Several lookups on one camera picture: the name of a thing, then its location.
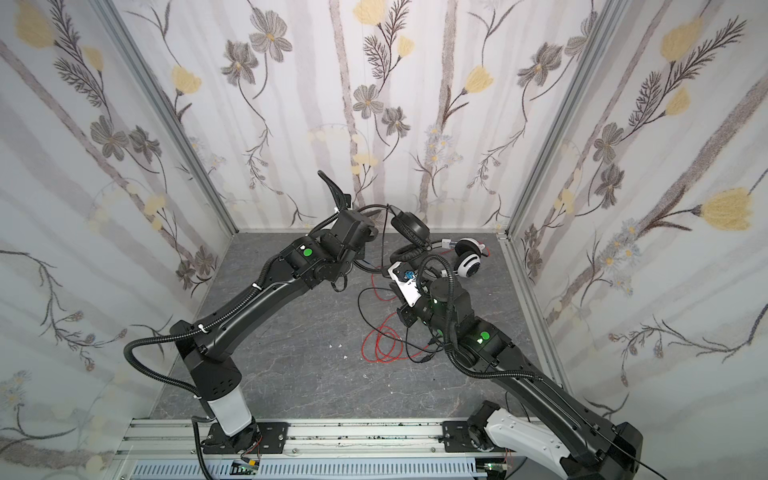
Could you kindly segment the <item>black over-ear headphones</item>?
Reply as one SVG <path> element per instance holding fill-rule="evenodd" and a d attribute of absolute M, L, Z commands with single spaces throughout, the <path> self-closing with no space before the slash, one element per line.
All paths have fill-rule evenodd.
<path fill-rule="evenodd" d="M 357 209 L 358 212 L 384 210 L 392 214 L 390 224 L 409 244 L 390 255 L 392 264 L 409 262 L 432 249 L 429 227 L 415 214 L 389 204 L 371 204 Z"/>

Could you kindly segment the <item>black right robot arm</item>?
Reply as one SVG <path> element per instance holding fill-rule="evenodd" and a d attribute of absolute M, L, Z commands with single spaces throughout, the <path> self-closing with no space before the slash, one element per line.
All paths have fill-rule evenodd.
<path fill-rule="evenodd" d="M 490 380 L 536 417 L 531 423 L 486 401 L 468 418 L 477 449 L 498 447 L 522 454 L 561 479 L 632 479 L 640 467 L 643 436 L 624 422 L 613 424 L 539 370 L 496 325 L 479 317 L 469 293 L 439 278 L 390 283 L 407 320 L 425 324 L 462 374 Z"/>

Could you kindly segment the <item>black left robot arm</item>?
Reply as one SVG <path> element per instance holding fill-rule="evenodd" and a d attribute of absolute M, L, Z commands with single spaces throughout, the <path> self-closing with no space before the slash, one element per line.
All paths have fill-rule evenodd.
<path fill-rule="evenodd" d="M 311 231 L 272 256 L 258 278 L 210 315 L 193 324 L 178 322 L 171 332 L 195 396 L 213 417 L 218 432 L 239 443 L 257 438 L 258 426 L 242 393 L 242 374 L 232 355 L 237 347 L 282 307 L 319 284 L 346 277 L 378 230 L 366 215 L 344 210 L 329 229 Z"/>

